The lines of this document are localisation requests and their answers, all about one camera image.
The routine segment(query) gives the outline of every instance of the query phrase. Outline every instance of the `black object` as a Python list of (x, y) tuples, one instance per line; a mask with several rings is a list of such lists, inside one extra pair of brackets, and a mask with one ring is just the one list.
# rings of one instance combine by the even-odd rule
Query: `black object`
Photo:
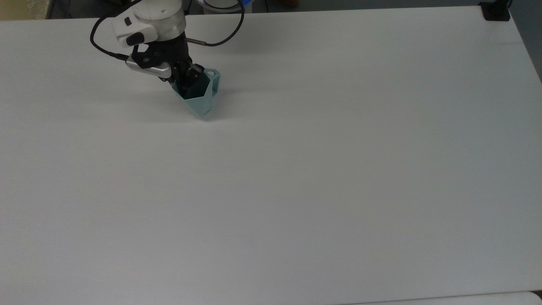
[(126, 38), (126, 44), (129, 46), (135, 46), (145, 42), (145, 36), (141, 32), (134, 33)]
[(188, 54), (186, 35), (183, 32), (180, 36), (166, 41), (154, 41), (146, 43), (147, 50), (139, 52), (139, 45), (134, 46), (132, 59), (141, 69), (147, 69), (167, 62), (171, 69), (171, 77), (161, 78), (173, 84), (177, 81), (179, 92), (185, 93), (203, 73), (205, 68), (192, 62)]
[(480, 2), (483, 17), (487, 21), (508, 21), (510, 12), (508, 11), (508, 0), (495, 0), (495, 2)]

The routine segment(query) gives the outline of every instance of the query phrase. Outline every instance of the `table surface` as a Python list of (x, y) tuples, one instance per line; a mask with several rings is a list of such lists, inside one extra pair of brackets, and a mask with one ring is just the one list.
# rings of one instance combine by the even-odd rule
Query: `table surface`
[(513, 21), (252, 14), (191, 46), (223, 75), (209, 120), (93, 49), (94, 21), (0, 23), (3, 305), (542, 288), (542, 85)]

